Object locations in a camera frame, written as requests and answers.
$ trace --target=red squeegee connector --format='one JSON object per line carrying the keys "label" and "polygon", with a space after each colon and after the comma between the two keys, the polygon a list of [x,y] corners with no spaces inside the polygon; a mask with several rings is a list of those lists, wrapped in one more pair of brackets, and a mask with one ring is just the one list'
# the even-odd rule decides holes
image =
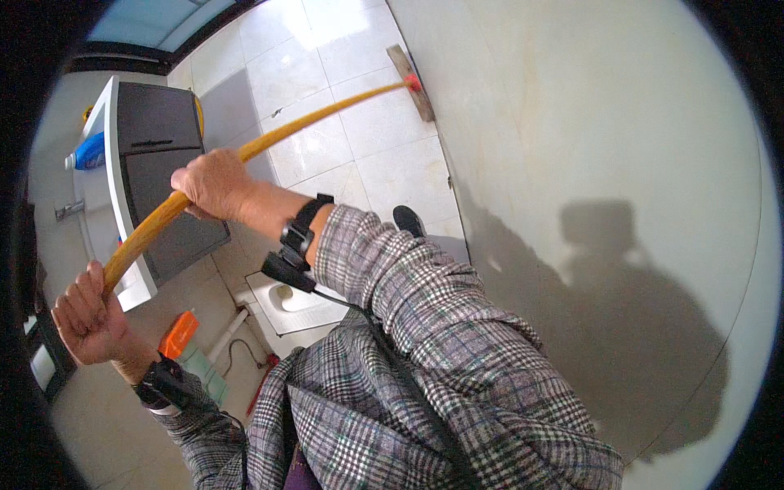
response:
{"label": "red squeegee connector", "polygon": [[410,85],[408,86],[408,90],[411,92],[419,92],[422,90],[422,82],[419,81],[419,79],[416,77],[416,74],[412,73],[410,75],[406,75],[403,78],[403,81],[410,82]]}

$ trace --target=plaid jacket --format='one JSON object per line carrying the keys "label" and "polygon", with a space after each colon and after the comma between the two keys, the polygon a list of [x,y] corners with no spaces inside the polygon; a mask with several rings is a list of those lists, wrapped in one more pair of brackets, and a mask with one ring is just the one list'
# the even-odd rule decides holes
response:
{"label": "plaid jacket", "polygon": [[[593,436],[533,329],[485,298],[472,267],[371,212],[339,206],[314,273],[382,319],[483,487],[620,488],[618,453]],[[156,418],[182,448],[196,488],[239,488],[240,437],[225,419],[198,410]],[[282,488],[293,428],[324,488],[455,486],[440,438],[361,315],[350,312],[267,377],[248,428],[253,488]]]}

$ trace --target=red object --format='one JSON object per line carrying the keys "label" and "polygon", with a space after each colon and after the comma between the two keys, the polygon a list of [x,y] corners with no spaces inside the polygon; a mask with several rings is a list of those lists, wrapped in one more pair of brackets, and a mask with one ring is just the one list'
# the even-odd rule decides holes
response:
{"label": "red object", "polygon": [[408,86],[408,90],[411,92],[419,92],[422,90],[422,82],[416,77],[416,74],[406,75],[403,78],[404,82],[411,82],[411,85]]}
{"label": "red object", "polygon": [[158,344],[158,350],[169,359],[177,359],[191,341],[198,328],[198,320],[190,311],[180,314]]}
{"label": "red object", "polygon": [[256,400],[259,399],[259,393],[261,393],[261,387],[264,386],[264,381],[267,381],[267,375],[270,374],[272,368],[278,365],[281,359],[276,356],[275,354],[269,354],[267,356],[267,370],[264,372],[264,377],[261,379],[261,383],[259,383],[259,388],[256,390],[256,396],[253,397],[253,400],[248,405],[248,410],[245,411],[245,416],[250,417],[250,412],[253,411],[253,407],[256,406]]}

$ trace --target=black shoe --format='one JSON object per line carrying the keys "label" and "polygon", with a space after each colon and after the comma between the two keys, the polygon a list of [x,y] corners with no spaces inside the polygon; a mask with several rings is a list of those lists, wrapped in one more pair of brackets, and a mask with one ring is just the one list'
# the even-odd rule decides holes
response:
{"label": "black shoe", "polygon": [[414,235],[414,238],[425,238],[425,225],[417,214],[408,206],[397,206],[392,210],[394,223],[400,231],[407,231]]}

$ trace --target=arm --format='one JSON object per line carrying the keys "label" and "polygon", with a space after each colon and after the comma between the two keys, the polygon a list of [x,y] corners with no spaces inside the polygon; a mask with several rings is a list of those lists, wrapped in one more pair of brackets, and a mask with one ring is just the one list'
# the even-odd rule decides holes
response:
{"label": "arm", "polygon": [[[277,239],[309,198],[268,183],[222,183],[244,174],[236,154],[224,151],[178,170],[172,186],[200,206],[192,212],[240,220]],[[620,486],[619,455],[593,436],[585,407],[533,329],[487,300],[471,266],[346,206],[325,206],[310,228],[315,238],[306,260],[317,281],[382,319],[425,396],[463,434],[473,458],[506,458],[524,485]],[[477,443],[477,423],[491,440]],[[528,481],[526,474],[536,477]]]}
{"label": "arm", "polygon": [[[92,261],[87,271],[59,296],[52,316],[65,346],[80,365],[110,361],[130,385],[141,383],[150,364],[161,360],[155,347],[129,327],[117,296],[101,299],[103,268]],[[201,405],[217,410],[198,377],[185,381]],[[182,449],[196,488],[239,488],[241,434],[228,420],[204,408],[174,415],[173,407],[151,410]]]}

